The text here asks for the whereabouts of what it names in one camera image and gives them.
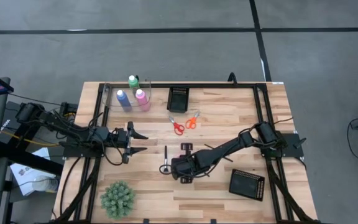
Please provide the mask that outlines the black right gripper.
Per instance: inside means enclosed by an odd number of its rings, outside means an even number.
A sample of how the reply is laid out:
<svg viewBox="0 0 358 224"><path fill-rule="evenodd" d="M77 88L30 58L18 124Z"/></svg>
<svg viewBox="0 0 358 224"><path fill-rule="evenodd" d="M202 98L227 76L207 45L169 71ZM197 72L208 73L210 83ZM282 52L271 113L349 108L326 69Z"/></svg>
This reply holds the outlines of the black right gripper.
<svg viewBox="0 0 358 224"><path fill-rule="evenodd" d="M192 143L181 143L181 150L190 153L193 150ZM171 173L172 177L177 180L180 178L181 184L191 184L193 178L202 177L202 171L199 162L196 160L200 156L200 152L195 152L189 155L182 155L181 157L174 157L171 159Z"/></svg>

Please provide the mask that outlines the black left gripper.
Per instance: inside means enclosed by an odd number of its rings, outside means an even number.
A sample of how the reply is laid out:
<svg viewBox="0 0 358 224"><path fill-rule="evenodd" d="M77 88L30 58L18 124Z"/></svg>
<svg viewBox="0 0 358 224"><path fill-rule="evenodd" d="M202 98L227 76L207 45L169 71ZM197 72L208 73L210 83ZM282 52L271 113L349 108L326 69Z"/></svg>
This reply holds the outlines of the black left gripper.
<svg viewBox="0 0 358 224"><path fill-rule="evenodd" d="M118 148L123 148L124 152L122 153L122 162L124 164L129 163L130 155L135 153L147 150L146 147L132 147L131 148L131 137L134 139L148 139L148 137L143 136L134 130L134 124L132 121L129 121L127 124L127 130L119 128L117 130L116 145Z"/></svg>

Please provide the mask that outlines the black fluffy round brush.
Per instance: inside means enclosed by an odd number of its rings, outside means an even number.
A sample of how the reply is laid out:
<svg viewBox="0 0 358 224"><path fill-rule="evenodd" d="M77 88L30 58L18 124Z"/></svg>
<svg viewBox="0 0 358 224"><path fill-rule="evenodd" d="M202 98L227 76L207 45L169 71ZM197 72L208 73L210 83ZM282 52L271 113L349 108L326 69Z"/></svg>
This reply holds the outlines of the black fluffy round brush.
<svg viewBox="0 0 358 224"><path fill-rule="evenodd" d="M163 166L163 173L164 173L164 174L169 173L169 170L168 170L168 151L167 151L167 146L164 147L164 166Z"/></svg>

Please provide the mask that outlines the red handled scissors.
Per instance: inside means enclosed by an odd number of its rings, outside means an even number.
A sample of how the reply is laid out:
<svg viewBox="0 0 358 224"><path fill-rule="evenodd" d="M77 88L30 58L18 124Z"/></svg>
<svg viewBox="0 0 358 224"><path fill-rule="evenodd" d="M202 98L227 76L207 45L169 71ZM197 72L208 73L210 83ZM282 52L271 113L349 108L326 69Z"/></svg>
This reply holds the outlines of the red handled scissors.
<svg viewBox="0 0 358 224"><path fill-rule="evenodd" d="M181 124L178 124L174 119L173 117L169 116L168 117L170 122L173 124L173 128L174 128L174 132L175 134L181 136L185 130L185 127Z"/></svg>

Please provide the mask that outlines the pink paint bottle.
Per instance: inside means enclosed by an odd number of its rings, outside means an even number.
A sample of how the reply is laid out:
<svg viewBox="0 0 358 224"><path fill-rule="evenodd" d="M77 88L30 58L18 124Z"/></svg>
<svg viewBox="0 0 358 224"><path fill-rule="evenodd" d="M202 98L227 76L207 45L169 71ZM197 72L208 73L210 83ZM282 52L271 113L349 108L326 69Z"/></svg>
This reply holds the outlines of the pink paint bottle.
<svg viewBox="0 0 358 224"><path fill-rule="evenodd" d="M143 91L141 89L136 90L135 97L137 99L139 108L142 111L148 111L150 109L150 103L149 103L149 100L147 98L145 91Z"/></svg>

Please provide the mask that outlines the blue paint bottle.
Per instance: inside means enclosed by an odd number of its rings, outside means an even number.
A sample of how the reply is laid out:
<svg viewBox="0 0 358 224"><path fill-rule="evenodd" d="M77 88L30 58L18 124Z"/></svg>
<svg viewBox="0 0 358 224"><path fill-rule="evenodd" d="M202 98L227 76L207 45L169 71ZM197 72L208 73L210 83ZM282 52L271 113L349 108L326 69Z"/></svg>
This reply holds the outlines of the blue paint bottle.
<svg viewBox="0 0 358 224"><path fill-rule="evenodd" d="M125 112L132 111L132 105L131 105L126 93L123 90L118 90L116 92L116 98L117 98L119 104L121 105L122 109Z"/></svg>

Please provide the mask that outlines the orange handled scissors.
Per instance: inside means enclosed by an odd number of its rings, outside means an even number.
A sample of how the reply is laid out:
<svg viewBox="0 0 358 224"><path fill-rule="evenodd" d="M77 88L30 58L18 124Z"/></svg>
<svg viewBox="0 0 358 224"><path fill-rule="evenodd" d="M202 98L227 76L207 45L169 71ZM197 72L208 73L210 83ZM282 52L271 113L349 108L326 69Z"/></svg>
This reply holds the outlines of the orange handled scissors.
<svg viewBox="0 0 358 224"><path fill-rule="evenodd" d="M185 128L195 129L196 128L196 120L199 115L200 115L200 111L197 111L192 118L188 119L185 123Z"/></svg>

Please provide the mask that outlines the clear plastic bin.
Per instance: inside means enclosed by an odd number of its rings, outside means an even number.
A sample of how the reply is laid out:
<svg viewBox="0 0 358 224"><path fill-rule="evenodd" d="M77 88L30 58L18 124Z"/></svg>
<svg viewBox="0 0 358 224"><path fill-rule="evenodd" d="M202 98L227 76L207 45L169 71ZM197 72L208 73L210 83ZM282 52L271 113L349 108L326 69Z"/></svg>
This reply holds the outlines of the clear plastic bin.
<svg viewBox="0 0 358 224"><path fill-rule="evenodd" d="M151 96L152 96L152 82L150 80L144 80L139 81L139 86L141 90L145 91L147 98L149 100L150 106L151 106ZM121 105L119 104L117 98L116 98L116 92L118 90L123 90L131 105L132 105L132 111L130 112L146 112L142 111L139 108L137 99L135 95L132 93L132 90L129 87L128 80L125 82L105 82L103 83L103 96L102 96L102 102L105 106L110 108L114 111L119 112L125 112Z"/></svg>

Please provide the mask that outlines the green paint bottle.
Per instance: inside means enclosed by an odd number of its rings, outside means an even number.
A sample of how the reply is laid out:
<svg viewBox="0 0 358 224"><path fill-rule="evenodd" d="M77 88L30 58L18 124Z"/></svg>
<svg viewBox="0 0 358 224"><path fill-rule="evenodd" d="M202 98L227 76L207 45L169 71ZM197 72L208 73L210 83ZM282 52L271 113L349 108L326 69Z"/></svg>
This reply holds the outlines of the green paint bottle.
<svg viewBox="0 0 358 224"><path fill-rule="evenodd" d="M137 90L140 88L138 78L136 76L130 75L128 79L128 84L130 89L132 90L132 93L136 95Z"/></svg>

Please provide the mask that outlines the small black mesh tray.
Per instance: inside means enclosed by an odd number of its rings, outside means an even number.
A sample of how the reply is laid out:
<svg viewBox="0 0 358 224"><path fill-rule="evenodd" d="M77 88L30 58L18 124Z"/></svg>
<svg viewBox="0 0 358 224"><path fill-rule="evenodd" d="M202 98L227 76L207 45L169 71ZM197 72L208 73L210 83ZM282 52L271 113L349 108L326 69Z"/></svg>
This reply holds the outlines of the small black mesh tray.
<svg viewBox="0 0 358 224"><path fill-rule="evenodd" d="M172 113L185 113L188 110L190 89L186 86L171 86L169 89L167 110Z"/></svg>

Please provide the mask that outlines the green artificial potted plant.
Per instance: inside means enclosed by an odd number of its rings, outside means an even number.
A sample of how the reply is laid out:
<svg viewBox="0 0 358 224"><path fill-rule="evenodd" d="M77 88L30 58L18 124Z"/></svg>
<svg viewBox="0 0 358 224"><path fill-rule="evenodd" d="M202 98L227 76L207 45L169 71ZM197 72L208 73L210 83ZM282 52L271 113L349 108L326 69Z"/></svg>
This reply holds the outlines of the green artificial potted plant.
<svg viewBox="0 0 358 224"><path fill-rule="evenodd" d="M121 180L105 188L105 193L100 199L108 218L119 220L128 216L133 210L135 192L127 182Z"/></svg>

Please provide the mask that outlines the large black mesh tray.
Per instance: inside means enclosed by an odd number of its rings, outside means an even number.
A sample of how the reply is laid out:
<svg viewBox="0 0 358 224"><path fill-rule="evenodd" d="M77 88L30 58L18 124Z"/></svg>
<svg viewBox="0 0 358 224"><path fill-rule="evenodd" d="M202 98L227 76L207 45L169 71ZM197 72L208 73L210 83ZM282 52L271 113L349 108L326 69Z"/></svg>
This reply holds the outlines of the large black mesh tray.
<svg viewBox="0 0 358 224"><path fill-rule="evenodd" d="M229 193L262 201L264 198L265 177L233 169L229 183Z"/></svg>

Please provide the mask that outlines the black controller box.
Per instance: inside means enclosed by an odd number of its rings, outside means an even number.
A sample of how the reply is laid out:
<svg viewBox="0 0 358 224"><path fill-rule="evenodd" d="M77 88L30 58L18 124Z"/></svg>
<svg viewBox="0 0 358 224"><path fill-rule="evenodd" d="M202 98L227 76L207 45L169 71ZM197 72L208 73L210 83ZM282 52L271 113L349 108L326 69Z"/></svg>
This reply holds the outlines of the black controller box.
<svg viewBox="0 0 358 224"><path fill-rule="evenodd" d="M76 114L78 109L78 104L62 102L60 104L59 114L64 116L66 114Z"/></svg>

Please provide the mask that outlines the black support beam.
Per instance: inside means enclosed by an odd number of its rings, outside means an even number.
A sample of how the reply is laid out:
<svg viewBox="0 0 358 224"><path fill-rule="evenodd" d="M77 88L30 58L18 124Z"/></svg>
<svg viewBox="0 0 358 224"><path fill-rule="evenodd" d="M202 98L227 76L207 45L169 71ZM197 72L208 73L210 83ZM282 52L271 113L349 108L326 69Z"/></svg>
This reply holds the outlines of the black support beam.
<svg viewBox="0 0 358 224"><path fill-rule="evenodd" d="M50 156L37 156L13 148L0 147L0 157L5 157L12 163L48 172L49 174L61 175L63 171L63 165L52 161Z"/></svg>

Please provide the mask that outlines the black case white lettering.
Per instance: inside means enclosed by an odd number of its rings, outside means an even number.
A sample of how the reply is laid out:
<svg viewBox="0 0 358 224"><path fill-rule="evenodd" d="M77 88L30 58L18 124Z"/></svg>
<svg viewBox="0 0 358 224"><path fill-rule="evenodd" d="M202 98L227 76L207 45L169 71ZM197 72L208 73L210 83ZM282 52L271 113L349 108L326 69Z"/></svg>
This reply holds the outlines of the black case white lettering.
<svg viewBox="0 0 358 224"><path fill-rule="evenodd" d="M14 103L12 101L8 101L6 103L6 107L4 110L4 116L2 119L2 125L0 128L0 132L12 132L12 133L25 133L26 131L37 132L39 128L35 126L29 126L27 124L21 124L16 119L16 114L20 110L21 105L18 103Z"/></svg>

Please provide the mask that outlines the black metal table frame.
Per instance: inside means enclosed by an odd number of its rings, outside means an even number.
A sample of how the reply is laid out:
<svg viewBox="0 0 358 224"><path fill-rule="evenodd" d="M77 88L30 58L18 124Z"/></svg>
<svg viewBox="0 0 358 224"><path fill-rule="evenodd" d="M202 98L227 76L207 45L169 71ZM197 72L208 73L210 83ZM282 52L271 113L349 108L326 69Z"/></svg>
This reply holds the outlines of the black metal table frame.
<svg viewBox="0 0 358 224"><path fill-rule="evenodd" d="M208 176L181 184L170 173L171 159L200 149L217 147L234 139L245 128L268 122L286 138L296 136L285 87L270 82L152 82L151 107L146 112L119 112L102 102L103 83L83 85L75 123L86 127L92 119L97 126L127 128L132 121L146 140L133 139L132 147L147 150L133 154L129 163L121 162L123 149L106 148L102 157L67 158L53 208L55 223L102 224L143 223L280 223L321 224L317 219L306 169L295 157L266 156L257 147L241 149L222 159ZM188 110L167 110L171 86L190 89ZM185 127L200 111L195 129L175 134L169 116ZM181 143L192 143L186 153ZM168 151L168 170L163 173L164 147ZM233 169L265 177L264 198L257 201L229 193ZM135 192L131 213L119 220L108 218L101 206L105 188L125 181Z"/></svg>

